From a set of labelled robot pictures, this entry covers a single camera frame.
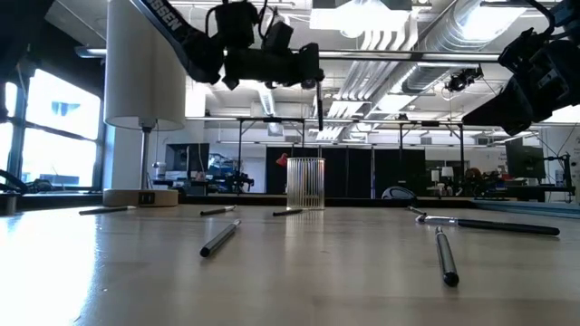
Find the lamp shade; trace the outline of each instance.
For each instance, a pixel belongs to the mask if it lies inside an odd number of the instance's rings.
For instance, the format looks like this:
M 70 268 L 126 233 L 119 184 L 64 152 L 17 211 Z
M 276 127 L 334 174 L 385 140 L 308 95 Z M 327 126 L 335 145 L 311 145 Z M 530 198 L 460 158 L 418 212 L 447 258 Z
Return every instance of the lamp shade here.
M 104 120 L 139 130 L 185 124 L 185 71 L 168 41 L 129 0 L 109 3 Z
M 441 169 L 441 176 L 442 177 L 453 177 L 453 168 L 452 167 L 444 167 Z

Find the window frame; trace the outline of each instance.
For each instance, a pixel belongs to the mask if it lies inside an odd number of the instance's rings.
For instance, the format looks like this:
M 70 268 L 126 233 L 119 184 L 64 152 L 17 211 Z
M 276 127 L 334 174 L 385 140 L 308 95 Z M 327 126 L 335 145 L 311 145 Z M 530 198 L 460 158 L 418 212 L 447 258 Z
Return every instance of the window frame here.
M 8 168 L 7 171 L 11 174 L 15 175 L 18 178 L 22 177 L 22 165 L 23 165 L 23 152 L 24 152 L 24 136 L 26 130 L 31 129 L 39 129 L 47 133 L 51 133 L 56 136 L 65 137 L 69 139 L 77 139 L 77 140 L 85 140 L 95 143 L 96 148 L 96 155 L 95 155 L 95 162 L 92 170 L 92 187 L 65 187 L 65 190 L 85 190 L 85 191 L 98 191 L 102 190 L 102 169 L 104 165 L 104 140 L 105 140 L 105 124 L 103 122 L 103 114 L 104 114 L 104 98 L 102 96 L 98 96 L 90 91 L 85 90 L 83 87 L 79 87 L 78 85 L 67 81 L 66 79 L 54 75 L 51 72 L 43 70 L 43 72 L 49 73 L 52 76 L 61 79 L 65 82 L 78 87 L 83 91 L 87 91 L 99 98 L 101 101 L 101 110 L 99 112 L 99 128 L 97 139 L 88 139 L 84 136 L 64 131 L 60 129 L 55 129 L 47 126 L 43 126 L 40 124 L 32 123 L 26 121 L 26 110 L 27 110 L 27 101 L 26 97 L 29 94 L 30 89 L 30 78 L 34 77 L 34 72 L 36 70 L 41 70 L 40 68 L 33 68 L 31 71 L 22 72 L 22 82 L 20 78 L 16 80 L 7 80 L 7 82 L 12 82 L 17 87 L 17 96 L 16 96 L 16 108 L 14 111 L 14 117 L 12 121 L 7 123 L 12 123 L 13 125 L 13 135 L 12 135 L 12 147 L 10 148 L 10 154 L 8 156 Z

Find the glass cylinder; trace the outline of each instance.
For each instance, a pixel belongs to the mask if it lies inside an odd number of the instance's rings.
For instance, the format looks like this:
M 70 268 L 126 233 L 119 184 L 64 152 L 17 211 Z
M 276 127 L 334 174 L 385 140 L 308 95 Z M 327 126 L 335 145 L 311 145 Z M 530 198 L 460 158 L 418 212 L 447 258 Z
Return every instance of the glass cylinder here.
M 324 209 L 324 158 L 289 158 L 288 209 Z

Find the table surface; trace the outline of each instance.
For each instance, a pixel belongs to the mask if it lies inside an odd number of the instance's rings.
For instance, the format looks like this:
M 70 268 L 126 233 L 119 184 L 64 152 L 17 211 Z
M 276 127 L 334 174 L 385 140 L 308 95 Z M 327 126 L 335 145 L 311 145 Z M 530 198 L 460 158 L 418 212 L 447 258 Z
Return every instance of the table surface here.
M 559 237 L 434 227 L 402 208 L 79 209 L 0 218 L 0 325 L 578 325 L 580 221 L 482 210 L 430 215 L 552 225 Z M 242 219 L 209 259 L 212 235 Z

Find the computer monitor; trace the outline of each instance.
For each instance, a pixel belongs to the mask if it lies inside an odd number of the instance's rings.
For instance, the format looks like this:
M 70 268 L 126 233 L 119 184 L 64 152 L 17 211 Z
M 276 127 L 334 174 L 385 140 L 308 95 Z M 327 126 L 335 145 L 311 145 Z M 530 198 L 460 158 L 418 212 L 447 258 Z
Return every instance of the computer monitor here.
M 546 177 L 543 149 L 508 142 L 506 155 L 507 172 L 511 177 Z

